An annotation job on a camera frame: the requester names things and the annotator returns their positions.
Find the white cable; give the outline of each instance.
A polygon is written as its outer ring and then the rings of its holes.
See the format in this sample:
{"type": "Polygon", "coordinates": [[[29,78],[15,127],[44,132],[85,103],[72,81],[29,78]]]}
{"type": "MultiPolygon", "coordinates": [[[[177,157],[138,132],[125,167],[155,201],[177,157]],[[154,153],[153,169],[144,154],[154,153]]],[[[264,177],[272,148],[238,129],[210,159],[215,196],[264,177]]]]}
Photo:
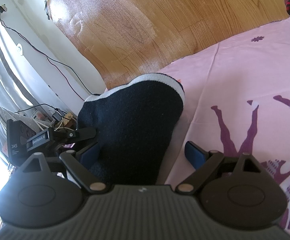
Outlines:
{"type": "Polygon", "coordinates": [[[59,111],[57,111],[57,110],[55,110],[55,109],[51,109],[51,108],[49,108],[49,110],[54,110],[55,112],[58,112],[58,114],[62,117],[62,119],[64,118],[64,119],[70,121],[70,119],[67,119],[67,118],[63,117],[59,111]]]}
{"type": "Polygon", "coordinates": [[[58,128],[60,128],[62,124],[63,124],[63,117],[62,117],[62,121],[61,121],[60,125],[54,131],[56,131],[58,128]]]}
{"type": "Polygon", "coordinates": [[[68,127],[62,127],[61,129],[67,129],[67,130],[71,130],[71,131],[74,131],[73,129],[71,129],[71,128],[68,128],[68,127]]]}
{"type": "Polygon", "coordinates": [[[35,120],[35,119],[33,119],[34,120],[34,122],[37,124],[37,126],[43,131],[43,128],[39,125],[39,123],[35,120]]]}
{"type": "Polygon", "coordinates": [[[40,120],[35,120],[35,121],[38,122],[40,125],[44,126],[45,128],[50,128],[50,126],[47,126],[47,125],[41,123],[40,120]]]}
{"type": "MultiPolygon", "coordinates": [[[[33,118],[33,115],[35,115],[36,111],[32,114],[31,118],[33,118]]],[[[34,119],[34,118],[33,118],[34,119]]]]}

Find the wooden floor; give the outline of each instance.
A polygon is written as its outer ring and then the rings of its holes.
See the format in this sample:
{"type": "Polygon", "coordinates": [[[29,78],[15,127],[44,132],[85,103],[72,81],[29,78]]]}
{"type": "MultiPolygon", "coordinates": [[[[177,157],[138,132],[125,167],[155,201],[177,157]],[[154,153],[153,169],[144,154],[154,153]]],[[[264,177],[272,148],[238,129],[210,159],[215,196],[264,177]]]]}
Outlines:
{"type": "Polygon", "coordinates": [[[288,17],[284,0],[48,0],[48,10],[109,89],[288,17]]]}

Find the black circular pad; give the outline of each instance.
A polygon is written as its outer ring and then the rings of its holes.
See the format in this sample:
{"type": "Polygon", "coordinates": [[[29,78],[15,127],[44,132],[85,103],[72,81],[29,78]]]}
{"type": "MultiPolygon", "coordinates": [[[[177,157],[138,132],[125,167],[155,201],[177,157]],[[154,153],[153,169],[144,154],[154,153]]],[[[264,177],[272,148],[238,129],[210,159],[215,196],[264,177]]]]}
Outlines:
{"type": "Polygon", "coordinates": [[[55,199],[56,192],[47,185],[33,185],[18,193],[18,200],[25,206],[42,207],[55,199]]]}
{"type": "Polygon", "coordinates": [[[50,172],[14,175],[0,192],[3,222],[21,228],[44,228],[67,220],[82,204],[80,188],[50,172]]]}
{"type": "Polygon", "coordinates": [[[232,203],[239,206],[253,207],[264,201],[265,193],[255,186],[239,185],[228,191],[228,198],[232,203]]]}
{"type": "Polygon", "coordinates": [[[265,171],[215,179],[201,191],[200,202],[214,220],[244,230],[276,223],[287,206],[283,191],[265,171]]]}

